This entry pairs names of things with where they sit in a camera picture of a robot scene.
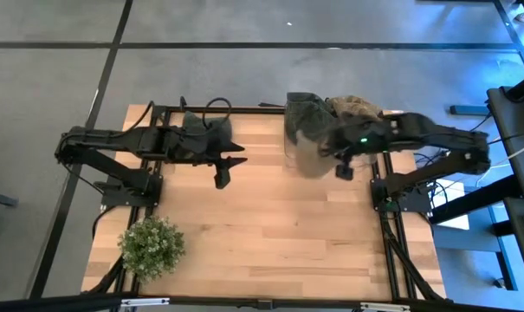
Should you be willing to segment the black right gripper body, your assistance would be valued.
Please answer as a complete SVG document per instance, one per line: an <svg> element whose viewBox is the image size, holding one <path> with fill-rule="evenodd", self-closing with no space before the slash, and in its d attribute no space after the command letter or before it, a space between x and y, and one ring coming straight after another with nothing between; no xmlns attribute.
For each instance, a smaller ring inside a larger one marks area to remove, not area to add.
<svg viewBox="0 0 524 312"><path fill-rule="evenodd" d="M329 153L337 159L389 150L387 132L378 122L343 122L329 133Z"/></svg>

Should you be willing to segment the dark grey-green hat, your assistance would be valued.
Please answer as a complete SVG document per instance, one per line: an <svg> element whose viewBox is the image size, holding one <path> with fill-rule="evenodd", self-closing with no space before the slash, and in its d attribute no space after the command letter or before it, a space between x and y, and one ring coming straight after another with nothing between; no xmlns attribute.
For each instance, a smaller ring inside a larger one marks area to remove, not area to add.
<svg viewBox="0 0 524 312"><path fill-rule="evenodd" d="M332 106L317 94L305 92L287 93L284 115L284 130L288 140L297 145L296 133L317 141L325 130L335 121L336 113Z"/></svg>
<svg viewBox="0 0 524 312"><path fill-rule="evenodd" d="M227 145L232 141L232 125L226 117L199 117L192 112L186 112L183 129L189 135L199 135L207 139L209 143Z"/></svg>

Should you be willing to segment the black aluminium table frame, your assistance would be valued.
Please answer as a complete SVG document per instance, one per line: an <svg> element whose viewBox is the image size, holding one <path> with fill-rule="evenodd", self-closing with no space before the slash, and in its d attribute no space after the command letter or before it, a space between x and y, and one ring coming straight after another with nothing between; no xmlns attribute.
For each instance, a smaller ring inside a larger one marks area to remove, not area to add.
<svg viewBox="0 0 524 312"><path fill-rule="evenodd" d="M424 300L411 286L391 286L380 219L369 184L377 168L351 183L301 180L286 166L280 107L229 111L248 163L219 191L205 167L156 163L164 178L156 206L108 206L99 221L83 292L0 302L0 312L135 312L127 298L169 297L169 305L361 310L362 302L408 305L411 312L521 312ZM140 285L122 267L118 237L150 214L177 219L188 251L179 270Z"/></svg>

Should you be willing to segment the black desk leg beam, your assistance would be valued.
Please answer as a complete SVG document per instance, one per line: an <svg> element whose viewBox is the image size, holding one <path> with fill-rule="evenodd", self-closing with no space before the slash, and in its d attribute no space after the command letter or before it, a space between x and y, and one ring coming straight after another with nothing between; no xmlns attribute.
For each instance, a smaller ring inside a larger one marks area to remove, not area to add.
<svg viewBox="0 0 524 312"><path fill-rule="evenodd" d="M440 224L500 202L504 198L521 196L522 189L518 179L514 175L510 175L436 207L429 220L431 224Z"/></svg>

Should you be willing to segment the camouflage hat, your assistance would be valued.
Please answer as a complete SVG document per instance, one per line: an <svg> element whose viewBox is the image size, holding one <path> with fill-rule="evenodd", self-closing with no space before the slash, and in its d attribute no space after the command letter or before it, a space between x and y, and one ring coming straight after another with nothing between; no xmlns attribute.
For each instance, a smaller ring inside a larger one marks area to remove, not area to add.
<svg viewBox="0 0 524 312"><path fill-rule="evenodd" d="M347 116L362 116L370 120L381 120L381 107L355 95L327 98L326 103L341 119Z"/></svg>

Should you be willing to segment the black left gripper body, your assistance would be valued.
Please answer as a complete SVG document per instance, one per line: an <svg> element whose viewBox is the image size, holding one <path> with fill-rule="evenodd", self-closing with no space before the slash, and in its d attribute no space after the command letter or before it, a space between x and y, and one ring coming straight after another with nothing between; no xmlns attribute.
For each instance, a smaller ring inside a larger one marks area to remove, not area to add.
<svg viewBox="0 0 524 312"><path fill-rule="evenodd" d="M165 130L165 163L223 166L222 139L217 134Z"/></svg>

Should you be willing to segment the silver metal bracket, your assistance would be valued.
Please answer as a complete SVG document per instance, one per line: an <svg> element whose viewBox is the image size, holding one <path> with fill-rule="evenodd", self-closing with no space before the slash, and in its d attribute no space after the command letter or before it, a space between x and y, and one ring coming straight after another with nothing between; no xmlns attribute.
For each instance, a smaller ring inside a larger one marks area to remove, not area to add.
<svg viewBox="0 0 524 312"><path fill-rule="evenodd" d="M137 308L145 306L169 305L170 302L171 300L169 297L127 298L121 300L120 306L122 308Z"/></svg>
<svg viewBox="0 0 524 312"><path fill-rule="evenodd" d="M382 302L362 302L360 309L371 312L411 312L411 307L408 305L399 305L393 303Z"/></svg>

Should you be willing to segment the green potted plant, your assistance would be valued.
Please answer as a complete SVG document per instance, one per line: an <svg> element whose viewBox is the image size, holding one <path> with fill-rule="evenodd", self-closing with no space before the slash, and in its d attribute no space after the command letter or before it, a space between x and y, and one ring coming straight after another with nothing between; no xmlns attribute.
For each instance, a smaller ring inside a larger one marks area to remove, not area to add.
<svg viewBox="0 0 524 312"><path fill-rule="evenodd" d="M142 283L171 274L185 256L184 233L168 218L144 218L118 237L123 267Z"/></svg>

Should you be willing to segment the blue-grey desk foot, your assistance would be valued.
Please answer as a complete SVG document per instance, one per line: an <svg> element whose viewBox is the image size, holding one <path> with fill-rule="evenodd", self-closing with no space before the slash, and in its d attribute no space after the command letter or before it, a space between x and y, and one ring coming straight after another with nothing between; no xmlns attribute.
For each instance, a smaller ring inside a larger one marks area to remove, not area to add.
<svg viewBox="0 0 524 312"><path fill-rule="evenodd" d="M489 114L487 106L453 105L450 106L449 111L453 115L487 116Z"/></svg>

